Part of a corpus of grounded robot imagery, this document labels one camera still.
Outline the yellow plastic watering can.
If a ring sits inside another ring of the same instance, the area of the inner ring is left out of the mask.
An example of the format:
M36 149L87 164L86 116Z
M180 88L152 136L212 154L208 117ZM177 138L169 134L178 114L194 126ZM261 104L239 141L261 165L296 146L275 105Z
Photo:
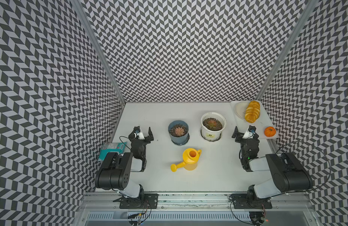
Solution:
M179 168L184 168L189 171L195 170L198 166L198 160L201 154L202 150L196 150L194 148L186 149L182 154L183 161L179 164L172 164L170 166L171 171L176 172Z

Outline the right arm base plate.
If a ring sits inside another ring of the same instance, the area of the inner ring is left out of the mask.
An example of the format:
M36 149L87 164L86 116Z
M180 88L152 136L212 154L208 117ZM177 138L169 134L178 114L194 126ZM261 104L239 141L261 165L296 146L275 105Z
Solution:
M249 198L245 194L231 194L229 200L233 201L234 209L272 209L272 204L269 198L257 199Z

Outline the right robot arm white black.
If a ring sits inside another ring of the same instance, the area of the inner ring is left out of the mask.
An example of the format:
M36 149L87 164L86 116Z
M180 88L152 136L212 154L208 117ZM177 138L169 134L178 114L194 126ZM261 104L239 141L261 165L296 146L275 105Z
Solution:
M239 160L245 171L268 171L271 174L270 179L251 185L245 197L235 196L235 204L243 203L255 209L268 204L272 197L313 188L313 179L294 154L271 153L258 157L260 141L255 126L249 126L244 133L236 127L232 138L240 144Z

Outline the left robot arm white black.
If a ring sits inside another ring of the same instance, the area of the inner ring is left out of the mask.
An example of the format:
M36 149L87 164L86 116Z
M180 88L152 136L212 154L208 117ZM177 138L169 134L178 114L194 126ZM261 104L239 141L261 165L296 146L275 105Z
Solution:
M119 199L124 207L135 208L145 205L142 185L130 180L131 172L143 172L146 169L146 146L154 140L151 128L145 136L140 126L133 128L128 136L131 142L129 152L108 152L95 178L96 188L116 191L122 195Z

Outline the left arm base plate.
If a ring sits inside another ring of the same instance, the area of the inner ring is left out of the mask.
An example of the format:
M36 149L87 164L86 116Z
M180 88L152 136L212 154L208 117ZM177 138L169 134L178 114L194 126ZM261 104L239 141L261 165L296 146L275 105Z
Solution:
M119 208L120 209L157 209L159 194L151 193L139 195L138 198L122 197Z

